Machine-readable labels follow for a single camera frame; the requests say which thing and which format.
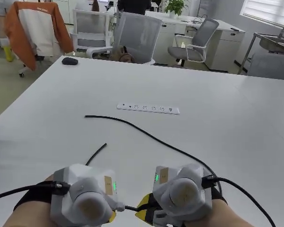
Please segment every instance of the green plant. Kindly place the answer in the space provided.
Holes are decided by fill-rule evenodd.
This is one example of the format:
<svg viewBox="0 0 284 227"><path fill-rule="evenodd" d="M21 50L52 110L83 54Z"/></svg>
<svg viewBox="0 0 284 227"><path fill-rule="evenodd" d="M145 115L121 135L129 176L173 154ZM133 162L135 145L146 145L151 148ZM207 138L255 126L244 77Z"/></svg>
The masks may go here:
<svg viewBox="0 0 284 227"><path fill-rule="evenodd" d="M184 4L185 1L186 0L166 0L167 6L165 8L165 12L174 11L175 14L180 16L182 14L182 10L188 7L188 5Z"/></svg>

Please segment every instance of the beige sticker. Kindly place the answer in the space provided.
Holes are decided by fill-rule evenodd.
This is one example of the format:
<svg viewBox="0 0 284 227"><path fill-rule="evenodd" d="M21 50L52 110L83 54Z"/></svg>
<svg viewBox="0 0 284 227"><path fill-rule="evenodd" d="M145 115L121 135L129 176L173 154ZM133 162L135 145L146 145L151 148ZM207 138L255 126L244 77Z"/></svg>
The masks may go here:
<svg viewBox="0 0 284 227"><path fill-rule="evenodd" d="M169 169L164 168L160 170L160 184L166 183L169 179Z"/></svg>
<svg viewBox="0 0 284 227"><path fill-rule="evenodd" d="M105 182L105 194L113 195L112 178L110 176L104 176L104 182Z"/></svg>

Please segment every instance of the metal sink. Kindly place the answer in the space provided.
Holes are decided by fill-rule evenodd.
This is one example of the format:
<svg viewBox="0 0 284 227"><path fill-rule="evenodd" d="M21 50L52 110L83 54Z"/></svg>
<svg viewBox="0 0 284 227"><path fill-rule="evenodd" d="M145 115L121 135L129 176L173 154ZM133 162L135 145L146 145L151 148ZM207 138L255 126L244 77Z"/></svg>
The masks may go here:
<svg viewBox="0 0 284 227"><path fill-rule="evenodd" d="M254 37L252 38L249 48L246 52L244 60L241 64L241 67L238 71L238 74L241 74L244 64L249 56L250 50L256 40L256 38L260 38L260 46L263 47L265 50L268 50L271 53L280 53L284 54L284 26L279 35L266 35L266 34L259 34L254 33Z"/></svg>
<svg viewBox="0 0 284 227"><path fill-rule="evenodd" d="M284 37L276 35L258 34L256 36L261 39L260 46L270 52L284 53Z"/></svg>

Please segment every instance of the computer mouse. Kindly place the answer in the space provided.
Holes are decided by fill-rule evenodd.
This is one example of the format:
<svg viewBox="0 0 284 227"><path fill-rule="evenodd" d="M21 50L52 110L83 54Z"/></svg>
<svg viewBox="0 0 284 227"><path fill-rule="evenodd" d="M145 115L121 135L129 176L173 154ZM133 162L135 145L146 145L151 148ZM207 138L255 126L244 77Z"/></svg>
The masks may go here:
<svg viewBox="0 0 284 227"><path fill-rule="evenodd" d="M74 59L74 58L66 57L66 58L63 58L62 64L63 65L77 65L78 64L78 60Z"/></svg>

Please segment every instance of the desk leg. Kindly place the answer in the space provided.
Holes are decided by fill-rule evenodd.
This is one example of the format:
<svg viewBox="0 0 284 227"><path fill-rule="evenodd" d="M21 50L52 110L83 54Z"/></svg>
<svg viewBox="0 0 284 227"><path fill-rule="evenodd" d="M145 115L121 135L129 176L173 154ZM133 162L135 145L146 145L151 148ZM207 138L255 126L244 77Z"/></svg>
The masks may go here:
<svg viewBox="0 0 284 227"><path fill-rule="evenodd" d="M239 69L239 71L238 71L238 75L240 75L240 74L242 73L242 71L243 71L244 64L245 64L245 62L246 62L246 60L247 60L247 58L248 58L248 55L249 55L249 53L250 53L250 51L251 51L251 48L252 48L252 46L253 46L255 40L256 40L256 35L254 34L254 37L253 37L252 40L251 40L251 43L250 43L250 45L249 45L249 48L248 48L248 50L247 50L247 52L246 52L246 55L245 55L245 57L244 57L244 60L243 60L243 62L242 62L242 64L241 64L241 67L240 67L240 69Z"/></svg>

